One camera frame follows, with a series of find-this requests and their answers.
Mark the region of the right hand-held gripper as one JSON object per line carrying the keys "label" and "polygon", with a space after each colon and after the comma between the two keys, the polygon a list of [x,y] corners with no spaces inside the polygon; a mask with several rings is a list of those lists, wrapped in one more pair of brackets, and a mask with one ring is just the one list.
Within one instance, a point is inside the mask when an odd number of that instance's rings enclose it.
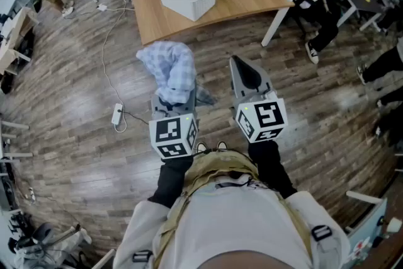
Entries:
{"label": "right hand-held gripper", "polygon": [[277,97],[268,73],[249,59],[233,55],[230,71],[234,120],[249,143],[277,138],[288,126],[284,99]]}

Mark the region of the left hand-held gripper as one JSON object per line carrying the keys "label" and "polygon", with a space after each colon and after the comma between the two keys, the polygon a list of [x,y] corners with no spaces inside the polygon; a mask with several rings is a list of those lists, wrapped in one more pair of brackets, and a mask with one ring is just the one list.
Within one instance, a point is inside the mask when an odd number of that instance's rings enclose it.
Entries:
{"label": "left hand-held gripper", "polygon": [[164,106],[164,101],[152,96],[152,120],[149,122],[151,146],[161,159],[176,159],[193,154],[198,135],[196,118],[197,82],[187,104]]}

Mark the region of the blue plaid clothes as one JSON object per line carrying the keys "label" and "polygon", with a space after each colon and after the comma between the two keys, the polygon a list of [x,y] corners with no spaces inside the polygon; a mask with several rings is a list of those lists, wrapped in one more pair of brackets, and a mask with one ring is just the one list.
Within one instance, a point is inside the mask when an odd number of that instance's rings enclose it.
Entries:
{"label": "blue plaid clothes", "polygon": [[197,85],[193,52],[184,43],[154,42],[139,50],[136,58],[155,77],[156,95],[163,101],[185,104],[195,90],[197,104],[216,104],[210,92]]}

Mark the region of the person's right forearm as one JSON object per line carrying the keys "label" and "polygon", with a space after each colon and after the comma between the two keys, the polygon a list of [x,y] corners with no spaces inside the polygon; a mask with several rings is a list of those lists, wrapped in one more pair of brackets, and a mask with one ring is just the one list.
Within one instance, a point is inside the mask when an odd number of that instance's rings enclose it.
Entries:
{"label": "person's right forearm", "polygon": [[283,198],[288,198],[297,190],[281,164],[278,144],[273,140],[249,144],[248,154],[258,168],[259,179],[276,190]]}

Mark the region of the person's left forearm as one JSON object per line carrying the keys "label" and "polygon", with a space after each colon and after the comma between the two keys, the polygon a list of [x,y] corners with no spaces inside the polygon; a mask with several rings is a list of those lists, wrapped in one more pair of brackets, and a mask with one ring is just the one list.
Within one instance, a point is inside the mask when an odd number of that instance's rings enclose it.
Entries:
{"label": "person's left forearm", "polygon": [[193,164],[193,156],[163,160],[160,168],[157,189],[147,200],[171,208],[181,196],[184,177]]}

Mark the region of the white power strip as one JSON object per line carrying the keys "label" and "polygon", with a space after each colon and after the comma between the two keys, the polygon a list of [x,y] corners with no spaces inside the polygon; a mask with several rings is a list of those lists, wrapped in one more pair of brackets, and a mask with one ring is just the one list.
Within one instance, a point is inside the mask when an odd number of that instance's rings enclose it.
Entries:
{"label": "white power strip", "polygon": [[122,113],[123,113],[123,105],[120,103],[116,103],[111,118],[111,123],[114,126],[119,126],[122,118]]}

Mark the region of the person's khaki trouser legs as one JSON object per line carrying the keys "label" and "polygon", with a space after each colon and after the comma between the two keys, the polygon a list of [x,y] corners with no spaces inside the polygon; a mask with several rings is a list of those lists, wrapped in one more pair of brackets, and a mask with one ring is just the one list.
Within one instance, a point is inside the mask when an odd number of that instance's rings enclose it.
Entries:
{"label": "person's khaki trouser legs", "polygon": [[230,172],[258,179],[258,169],[247,156],[237,151],[214,151],[194,158],[184,177],[183,194],[190,196],[214,178]]}

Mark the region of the person's white shirt torso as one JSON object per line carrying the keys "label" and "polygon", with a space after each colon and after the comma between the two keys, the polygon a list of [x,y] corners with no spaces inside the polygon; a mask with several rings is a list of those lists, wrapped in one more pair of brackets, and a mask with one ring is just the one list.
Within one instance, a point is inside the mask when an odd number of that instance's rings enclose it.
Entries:
{"label": "person's white shirt torso", "polygon": [[174,207],[140,202],[113,269],[197,269],[231,251],[255,251],[293,269],[341,269],[350,252],[344,231],[309,192],[282,199],[248,175],[198,189],[163,244],[173,217]]}

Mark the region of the beige covered table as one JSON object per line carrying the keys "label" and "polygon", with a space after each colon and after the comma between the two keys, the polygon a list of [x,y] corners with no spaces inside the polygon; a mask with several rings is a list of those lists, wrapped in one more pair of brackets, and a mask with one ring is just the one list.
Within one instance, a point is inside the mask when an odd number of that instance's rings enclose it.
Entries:
{"label": "beige covered table", "polygon": [[29,30],[38,24],[36,12],[28,7],[22,7],[16,16],[9,20],[11,29],[8,38],[0,45],[0,75],[5,72],[17,75],[18,73],[10,68],[16,59],[31,61],[27,55],[17,51],[17,48]]}

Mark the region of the white paper cup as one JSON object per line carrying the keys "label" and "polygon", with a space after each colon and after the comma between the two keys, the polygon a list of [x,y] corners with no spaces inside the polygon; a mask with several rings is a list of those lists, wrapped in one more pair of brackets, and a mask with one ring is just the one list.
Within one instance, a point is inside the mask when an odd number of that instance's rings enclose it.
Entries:
{"label": "white paper cup", "polygon": [[389,234],[394,234],[400,231],[401,227],[403,226],[403,221],[393,217],[389,220],[387,227],[386,227],[386,232]]}

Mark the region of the brown desk white frame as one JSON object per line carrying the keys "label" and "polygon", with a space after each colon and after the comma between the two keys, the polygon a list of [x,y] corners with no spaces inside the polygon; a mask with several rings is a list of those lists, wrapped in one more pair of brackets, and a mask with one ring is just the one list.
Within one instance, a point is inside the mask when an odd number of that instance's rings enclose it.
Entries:
{"label": "brown desk white frame", "polygon": [[[382,190],[377,191],[354,188],[353,191],[377,198],[386,198],[385,220],[389,221],[396,217],[403,221],[403,173],[394,171],[393,177],[385,185],[382,184],[381,188]],[[342,211],[352,212],[351,216],[347,216],[347,224],[355,226],[369,213],[372,206],[368,202],[360,202],[354,198],[348,197],[347,200],[349,204]],[[403,227],[372,249],[368,257],[353,269],[391,269],[401,255],[403,255]]]}

